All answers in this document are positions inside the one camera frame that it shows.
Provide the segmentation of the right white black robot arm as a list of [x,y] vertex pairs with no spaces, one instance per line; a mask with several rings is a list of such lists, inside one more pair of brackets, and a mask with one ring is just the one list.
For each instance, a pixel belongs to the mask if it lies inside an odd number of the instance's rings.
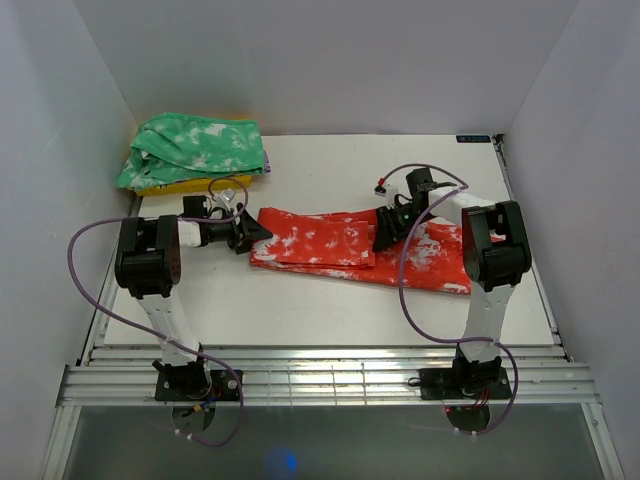
[[532,254],[519,204],[492,202],[468,192],[468,184],[456,175],[438,182],[437,166],[405,165],[410,197],[401,202],[398,190],[382,177],[377,195],[386,201],[376,211],[373,250],[381,253],[401,245],[398,295],[404,302],[409,243],[417,229],[433,218],[460,227],[462,262],[471,294],[463,335],[450,340],[455,356],[448,368],[423,369],[417,385],[429,398],[448,395],[474,397],[504,389],[514,392],[501,358],[511,353],[500,340],[506,309],[516,287],[532,266]]

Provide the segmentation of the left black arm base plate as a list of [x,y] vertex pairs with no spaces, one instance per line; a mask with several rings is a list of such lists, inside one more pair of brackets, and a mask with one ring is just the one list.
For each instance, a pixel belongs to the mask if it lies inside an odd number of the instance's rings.
[[235,376],[220,369],[208,373],[165,370],[158,374],[154,399],[160,402],[238,401],[243,376],[242,370],[235,370]]

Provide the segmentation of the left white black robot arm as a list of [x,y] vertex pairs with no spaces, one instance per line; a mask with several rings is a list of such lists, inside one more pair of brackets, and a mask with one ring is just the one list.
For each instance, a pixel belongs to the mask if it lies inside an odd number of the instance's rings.
[[181,215],[126,219],[119,232],[116,281],[143,308],[160,340],[162,357],[155,368],[164,383],[194,400],[210,392],[212,376],[199,355],[201,343],[187,323],[177,293],[181,249],[224,242],[236,254],[245,254],[254,243],[273,238],[234,196],[232,190],[212,199],[185,196]]

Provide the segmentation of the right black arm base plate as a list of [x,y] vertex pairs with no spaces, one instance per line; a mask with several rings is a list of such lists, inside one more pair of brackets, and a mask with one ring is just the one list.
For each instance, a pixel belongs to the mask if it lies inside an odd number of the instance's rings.
[[424,368],[418,371],[418,386],[423,400],[472,400],[488,394],[489,400],[508,400],[511,385],[505,368],[496,377],[480,380],[455,380],[451,368]]

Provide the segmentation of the red tie-dye trousers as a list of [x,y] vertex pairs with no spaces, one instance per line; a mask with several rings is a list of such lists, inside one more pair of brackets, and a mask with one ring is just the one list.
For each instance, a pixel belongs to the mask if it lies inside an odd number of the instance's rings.
[[[298,215],[263,208],[258,222],[273,238],[256,242],[249,263],[256,268],[325,276],[395,287],[403,245],[374,253],[373,210]],[[471,282],[463,266],[462,230],[428,221],[409,244],[404,286],[468,295]]]

